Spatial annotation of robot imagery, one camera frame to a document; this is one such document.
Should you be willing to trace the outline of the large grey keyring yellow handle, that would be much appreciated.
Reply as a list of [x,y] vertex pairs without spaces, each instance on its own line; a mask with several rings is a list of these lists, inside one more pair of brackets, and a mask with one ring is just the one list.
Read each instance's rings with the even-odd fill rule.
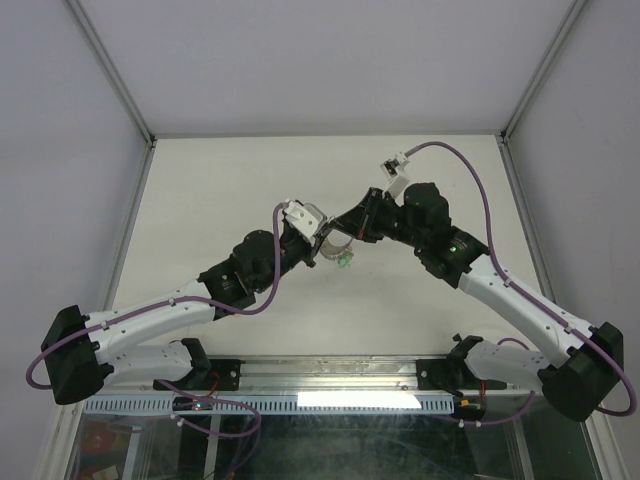
[[319,253],[323,259],[333,262],[338,267],[338,258],[346,252],[351,252],[354,257],[353,242],[354,238],[351,235],[339,232],[338,230],[332,230],[322,244]]

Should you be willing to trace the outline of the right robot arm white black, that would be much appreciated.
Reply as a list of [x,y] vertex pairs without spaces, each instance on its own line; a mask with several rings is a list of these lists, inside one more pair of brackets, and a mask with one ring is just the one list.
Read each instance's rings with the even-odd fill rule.
[[624,371],[622,333],[576,318],[499,270],[489,248],[451,222],[449,205],[432,183],[407,187],[403,202],[378,188],[332,220],[356,240],[385,238],[411,247],[426,271],[480,301],[532,344],[499,345],[480,336],[458,340],[447,356],[446,378],[459,387],[499,381],[543,394],[566,418],[582,422]]

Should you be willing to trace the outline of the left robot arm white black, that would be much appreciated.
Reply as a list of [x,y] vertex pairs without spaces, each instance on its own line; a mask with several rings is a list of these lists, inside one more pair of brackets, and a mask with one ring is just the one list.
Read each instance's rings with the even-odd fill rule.
[[282,277],[299,264],[314,267],[328,232],[311,236],[285,225],[282,233],[255,230],[230,256],[172,292],[122,310],[60,310],[28,367],[27,383],[70,405],[105,386],[139,380],[206,383],[210,364],[194,338],[153,346],[151,340],[180,328],[230,315],[254,316],[275,300]]

